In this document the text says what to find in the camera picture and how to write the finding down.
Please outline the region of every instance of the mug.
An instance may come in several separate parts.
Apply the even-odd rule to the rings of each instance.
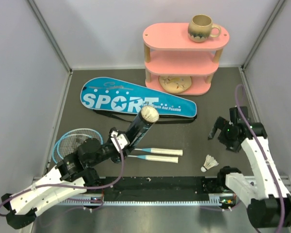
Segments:
[[[219,30],[218,34],[211,34],[213,28]],[[207,38],[218,37],[221,34],[219,25],[213,24],[212,19],[206,15],[196,15],[189,23],[189,38],[194,42],[204,42]]]

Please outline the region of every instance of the racket handle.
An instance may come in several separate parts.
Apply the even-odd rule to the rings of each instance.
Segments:
[[[168,157],[168,156],[157,156],[157,155],[146,155],[146,160],[157,161],[157,162],[169,162],[169,163],[178,163],[178,157]]]
[[[151,153],[182,156],[183,155],[183,150],[170,150],[170,149],[151,148]]]

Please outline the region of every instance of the white shuttlecock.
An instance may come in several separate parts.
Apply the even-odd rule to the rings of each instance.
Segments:
[[[212,156],[207,154],[206,161],[205,161],[204,165],[200,168],[200,170],[202,172],[206,172],[210,168],[212,168],[214,166],[218,166],[218,165],[219,165],[218,162]]]

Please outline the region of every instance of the mug rim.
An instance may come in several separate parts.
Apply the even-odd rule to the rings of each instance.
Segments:
[[[194,23],[194,18],[197,17],[197,16],[206,16],[206,17],[208,17],[208,18],[210,19],[210,24],[207,24],[207,25],[202,26],[202,25],[198,25],[198,24]],[[208,27],[209,25],[212,24],[212,18],[209,17],[208,15],[196,15],[196,16],[194,16],[194,17],[192,18],[192,23],[195,24],[195,25],[198,26],[198,27]]]

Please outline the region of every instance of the shelf tier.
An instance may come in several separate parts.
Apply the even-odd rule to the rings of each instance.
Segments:
[[[152,51],[151,61],[145,67],[156,75],[207,76],[219,67],[214,55],[205,51]]]
[[[214,51],[222,49],[229,41],[227,30],[221,27],[221,34],[196,43],[188,36],[188,23],[156,23],[144,30],[144,43],[154,50]]]
[[[207,91],[209,91],[211,84],[210,83],[205,83],[205,78],[206,77],[202,77],[202,76],[193,76],[192,77],[192,86],[190,86],[189,89],[187,89],[186,91],[177,94],[177,96],[199,96],[199,95],[203,95],[205,94]],[[154,75],[151,74],[151,82],[147,83],[145,82],[145,85],[148,88],[154,89],[154,90],[158,90],[158,91],[162,91],[162,92],[166,92],[160,82],[159,82],[159,76],[158,75]]]

